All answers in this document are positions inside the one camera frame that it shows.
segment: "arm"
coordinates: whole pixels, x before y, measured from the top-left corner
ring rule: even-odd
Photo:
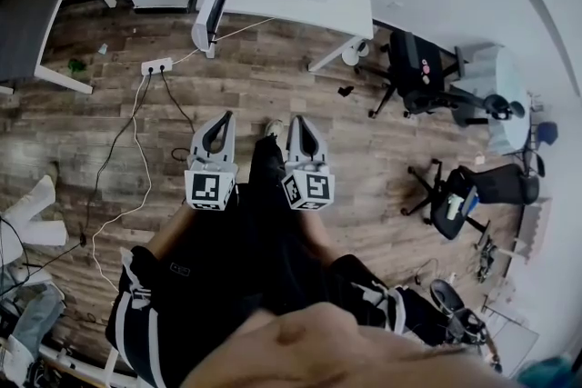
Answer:
[[[309,250],[323,265],[329,266],[346,255],[346,252],[338,247],[329,236],[317,212],[298,211],[297,217]]]
[[[145,248],[159,261],[178,242],[184,231],[194,220],[196,210],[187,204],[183,204],[170,221],[162,226],[160,231],[147,243]]]

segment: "foot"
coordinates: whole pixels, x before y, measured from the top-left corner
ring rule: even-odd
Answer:
[[[53,186],[56,187],[56,180],[58,178],[58,164],[56,162],[51,162],[46,167],[46,174],[51,177],[51,180],[53,180]]]
[[[266,126],[265,137],[274,136],[275,139],[277,139],[277,137],[283,133],[283,128],[284,125],[281,120],[273,120]]]

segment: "power strip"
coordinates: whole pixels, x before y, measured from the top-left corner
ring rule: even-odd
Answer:
[[[143,62],[142,63],[142,76],[149,75],[149,69],[152,68],[152,75],[158,75],[161,73],[160,67],[164,66],[164,73],[172,71],[172,65],[174,61],[170,58],[160,58],[158,60],[152,60],[150,62]]]

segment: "white cable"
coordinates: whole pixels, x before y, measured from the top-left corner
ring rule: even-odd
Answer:
[[[99,228],[99,231],[97,231],[97,233],[95,233],[93,235],[93,237],[91,238],[91,241],[93,242],[93,260],[95,261],[95,263],[97,264],[97,268],[99,269],[99,273],[101,274],[101,276],[103,278],[105,278],[107,280],[107,282],[109,284],[111,284],[111,286],[113,286],[113,288],[119,293],[119,290],[117,289],[117,287],[113,284],[113,282],[111,280],[109,280],[109,278],[107,278],[105,275],[103,275],[103,269],[101,268],[101,264],[99,263],[99,261],[97,260],[97,258],[95,257],[95,237],[100,234],[103,229],[108,225],[108,224],[112,224],[113,222],[119,220],[121,217],[123,217],[124,215],[127,214],[132,214],[133,212],[137,212],[139,209],[141,209],[144,204],[146,203],[146,199],[147,199],[147,195],[149,194],[149,192],[152,190],[152,178],[149,175],[149,168],[147,167],[147,160],[146,160],[146,156],[144,155],[144,150],[142,149],[142,145],[139,143],[139,140],[137,139],[137,123],[135,122],[135,108],[137,107],[137,97],[139,96],[139,91],[141,90],[142,86],[144,85],[144,81],[146,80],[146,75],[144,75],[144,77],[142,78],[142,82],[139,84],[139,87],[137,88],[137,92],[135,93],[135,101],[134,101],[134,108],[131,111],[131,115],[132,115],[132,120],[134,121],[134,140],[137,143],[137,147],[139,147],[139,152],[142,155],[142,159],[144,160],[144,165],[145,165],[145,172],[147,173],[147,181],[149,182],[149,187],[147,188],[147,191],[145,193],[144,196],[144,200],[142,201],[142,203],[139,205],[139,207],[129,210],[127,212],[123,212],[121,214],[119,214],[116,218],[114,218],[113,220],[109,220],[107,222],[105,222],[103,224],[103,226],[101,226],[101,228]]]
[[[216,41],[217,41],[217,42],[218,42],[218,41],[222,41],[223,39],[226,39],[227,37],[230,37],[231,35],[237,35],[238,33],[241,33],[241,32],[245,31],[245,30],[246,30],[246,29],[248,29],[248,28],[253,28],[253,27],[255,27],[255,26],[262,25],[263,23],[266,23],[267,21],[271,21],[271,20],[274,20],[274,19],[275,19],[275,18],[267,18],[266,20],[259,21],[258,23],[254,23],[253,25],[249,25],[249,26],[246,26],[246,27],[244,27],[244,28],[242,28],[242,29],[239,29],[238,31],[234,31],[234,33],[230,33],[229,35],[223,35],[222,37],[219,37],[218,39],[216,39]],[[185,57],[182,57],[180,60],[176,60],[176,61],[174,62],[174,65],[177,65],[177,64],[179,64],[180,62],[184,62],[184,61],[185,61],[187,58],[190,58],[192,55],[194,55],[194,54],[195,54],[196,52],[198,52],[199,50],[200,50],[200,49],[195,49],[195,50],[193,50],[192,52],[190,52],[190,54],[188,54],[187,56],[185,56]]]

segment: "green object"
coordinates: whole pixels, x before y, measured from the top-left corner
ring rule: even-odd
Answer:
[[[75,73],[75,72],[82,72],[87,68],[87,65],[85,65],[85,63],[81,62],[80,60],[77,60],[76,58],[72,58],[71,60],[69,60],[69,70],[71,70],[71,74]]]

